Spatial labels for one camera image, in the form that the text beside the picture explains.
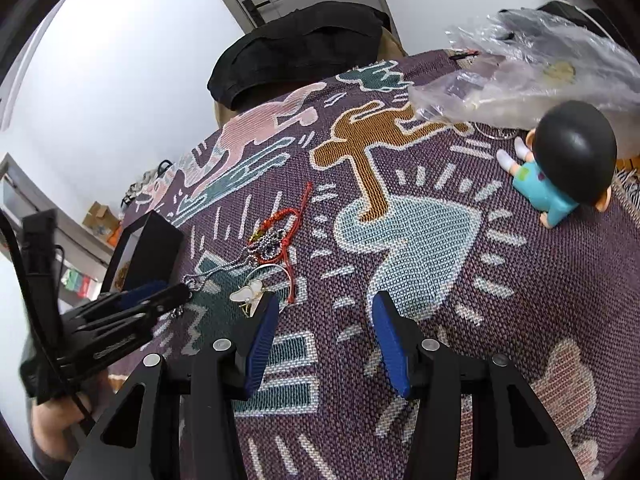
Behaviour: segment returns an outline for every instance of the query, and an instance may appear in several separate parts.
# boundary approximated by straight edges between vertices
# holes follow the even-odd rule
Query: cardboard box
[[[82,220],[82,225],[88,227],[95,237],[106,242],[118,230],[120,220],[109,210],[108,206],[94,202]]]

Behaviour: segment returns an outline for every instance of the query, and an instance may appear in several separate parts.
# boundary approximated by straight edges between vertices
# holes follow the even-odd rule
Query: white butterfly
[[[249,285],[245,285],[240,288],[240,290],[232,292],[229,295],[229,299],[236,303],[244,303],[242,310],[248,317],[251,317],[255,309],[258,308],[258,303],[260,303],[263,292],[262,282],[260,280],[253,280],[249,282]]]

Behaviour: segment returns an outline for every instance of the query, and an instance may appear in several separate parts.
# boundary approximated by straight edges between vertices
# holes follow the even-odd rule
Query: door handle
[[[262,25],[265,24],[264,18],[262,17],[258,9],[260,9],[260,7],[264,7],[265,5],[269,5],[270,3],[271,3],[271,0],[266,0],[260,4],[254,4],[253,0],[242,1],[244,8],[249,13],[249,16],[251,16],[251,19],[254,20],[256,27],[261,27]]]

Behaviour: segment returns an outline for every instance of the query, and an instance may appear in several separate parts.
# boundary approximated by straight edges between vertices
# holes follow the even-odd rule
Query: red string bracelet
[[[287,207],[281,209],[280,211],[276,211],[273,215],[267,218],[258,232],[267,232],[274,223],[283,220],[284,218],[293,215],[296,217],[296,221],[293,222],[290,231],[285,235],[285,237],[280,241],[280,254],[271,260],[263,260],[260,256],[257,257],[257,261],[260,265],[264,264],[277,264],[280,261],[284,264],[284,268],[289,275],[289,297],[287,298],[287,303],[292,304],[295,301],[294,295],[294,279],[293,279],[293,267],[291,266],[291,262],[289,261],[289,245],[291,244],[292,238],[296,235],[300,224],[302,224],[302,213],[305,211],[306,204],[309,200],[309,196],[311,195],[311,191],[313,189],[313,185],[311,182],[306,183],[305,192],[302,195],[302,200],[300,201],[300,209],[295,209],[292,207]]]

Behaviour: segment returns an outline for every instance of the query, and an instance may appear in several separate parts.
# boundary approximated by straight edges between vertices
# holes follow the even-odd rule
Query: figurine
[[[552,228],[579,204],[604,212],[611,199],[616,138],[606,117],[581,101],[549,110],[527,135],[515,139],[521,166],[504,150],[496,158],[513,176],[513,187],[542,211],[540,222]]]

